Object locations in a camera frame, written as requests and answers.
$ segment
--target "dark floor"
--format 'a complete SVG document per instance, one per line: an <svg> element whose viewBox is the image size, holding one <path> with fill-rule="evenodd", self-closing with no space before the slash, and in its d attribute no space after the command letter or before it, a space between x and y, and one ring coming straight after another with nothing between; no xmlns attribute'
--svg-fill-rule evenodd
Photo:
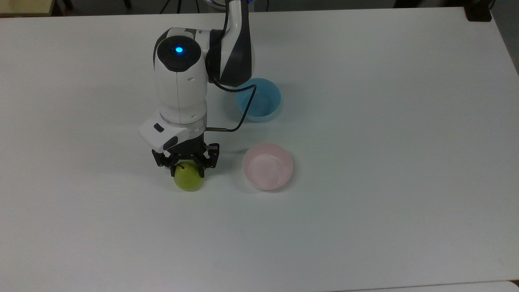
<svg viewBox="0 0 519 292"><path fill-rule="evenodd" d="M131 0L132 7L126 8L124 0L71 0L74 9L67 10L63 0L57 4L67 16L84 15L125 15L125 14L164 14L177 12L181 1L180 13L197 13L196 1L200 12L210 12L205 0ZM269 11L330 10L330 9L370 9L391 8L395 0L269 0ZM442 0L425 0L421 7L437 7ZM256 0L255 11L264 11L267 0ZM516 70L519 72L519 0L496 0L492 14L508 48Z"/></svg>

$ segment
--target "white table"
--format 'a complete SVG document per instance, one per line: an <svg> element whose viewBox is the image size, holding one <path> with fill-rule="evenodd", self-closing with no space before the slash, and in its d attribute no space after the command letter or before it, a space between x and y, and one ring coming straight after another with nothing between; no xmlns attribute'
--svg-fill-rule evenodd
<svg viewBox="0 0 519 292"><path fill-rule="evenodd" d="M472 283L393 289L375 289L370 292L519 292L511 282Z"/></svg>
<svg viewBox="0 0 519 292"><path fill-rule="evenodd" d="M0 19L0 283L11 291L335 291L519 278L519 78L462 8L251 15L279 117L180 191L138 126L167 28L223 15ZM210 87L209 125L233 126ZM294 175L241 170L260 142Z"/></svg>

